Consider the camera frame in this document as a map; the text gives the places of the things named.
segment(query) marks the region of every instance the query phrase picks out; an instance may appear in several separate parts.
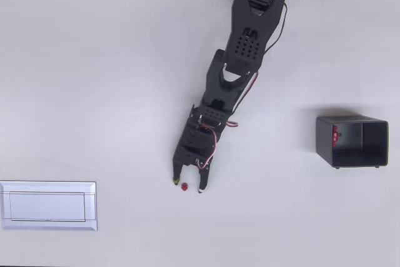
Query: open black container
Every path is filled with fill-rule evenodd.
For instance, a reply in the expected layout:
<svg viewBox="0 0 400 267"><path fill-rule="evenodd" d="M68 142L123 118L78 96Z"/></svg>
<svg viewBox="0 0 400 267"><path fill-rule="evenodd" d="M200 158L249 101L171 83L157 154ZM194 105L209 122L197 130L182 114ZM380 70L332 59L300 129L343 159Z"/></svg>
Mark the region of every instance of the open black container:
<svg viewBox="0 0 400 267"><path fill-rule="evenodd" d="M388 164L388 122L365 116L317 118L317 154L336 169Z"/></svg>

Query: white background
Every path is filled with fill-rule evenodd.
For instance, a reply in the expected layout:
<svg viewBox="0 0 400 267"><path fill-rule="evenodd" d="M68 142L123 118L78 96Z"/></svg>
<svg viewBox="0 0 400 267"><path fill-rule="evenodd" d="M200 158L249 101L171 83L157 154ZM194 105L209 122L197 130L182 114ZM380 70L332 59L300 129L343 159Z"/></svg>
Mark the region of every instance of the white background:
<svg viewBox="0 0 400 267"><path fill-rule="evenodd" d="M198 194L171 160L232 0L0 0L0 179L96 181L99 217L0 231L0 264L399 266L399 0L286 2ZM389 121L389 166L314 152L316 116L348 112Z"/></svg>

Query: robotic arm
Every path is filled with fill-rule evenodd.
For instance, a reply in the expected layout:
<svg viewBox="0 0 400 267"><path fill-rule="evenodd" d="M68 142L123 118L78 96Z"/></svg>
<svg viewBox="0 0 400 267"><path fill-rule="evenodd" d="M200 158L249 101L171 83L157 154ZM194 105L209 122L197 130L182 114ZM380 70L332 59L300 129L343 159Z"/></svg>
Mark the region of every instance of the robotic arm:
<svg viewBox="0 0 400 267"><path fill-rule="evenodd" d="M232 29L225 51L218 49L207 72L206 91L198 107L192 107L172 159L175 185L183 165L199 169L202 193L207 186L217 142L258 76L266 45L281 19L285 0L234 0ZM224 79L224 69L239 76Z"/></svg>

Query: red marking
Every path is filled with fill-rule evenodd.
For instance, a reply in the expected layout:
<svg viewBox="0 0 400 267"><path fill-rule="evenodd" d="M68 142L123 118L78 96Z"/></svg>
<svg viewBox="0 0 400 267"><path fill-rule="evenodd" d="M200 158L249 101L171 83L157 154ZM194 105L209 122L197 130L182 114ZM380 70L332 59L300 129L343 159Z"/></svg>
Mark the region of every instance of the red marking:
<svg viewBox="0 0 400 267"><path fill-rule="evenodd" d="M342 134L340 134L340 133L338 133L337 132L337 129L338 127L336 126L336 125L334 125L333 127L332 127L332 145L333 145L333 147L336 147L336 142L338 142L339 141L339 137L342 135Z"/></svg>

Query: white rectangular box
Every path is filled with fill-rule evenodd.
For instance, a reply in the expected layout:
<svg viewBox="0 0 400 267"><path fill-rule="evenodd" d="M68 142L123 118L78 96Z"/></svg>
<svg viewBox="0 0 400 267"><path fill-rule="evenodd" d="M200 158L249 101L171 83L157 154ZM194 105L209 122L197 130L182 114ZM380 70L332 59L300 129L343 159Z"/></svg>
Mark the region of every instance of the white rectangular box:
<svg viewBox="0 0 400 267"><path fill-rule="evenodd" d="M0 181L2 229L97 231L96 183Z"/></svg>

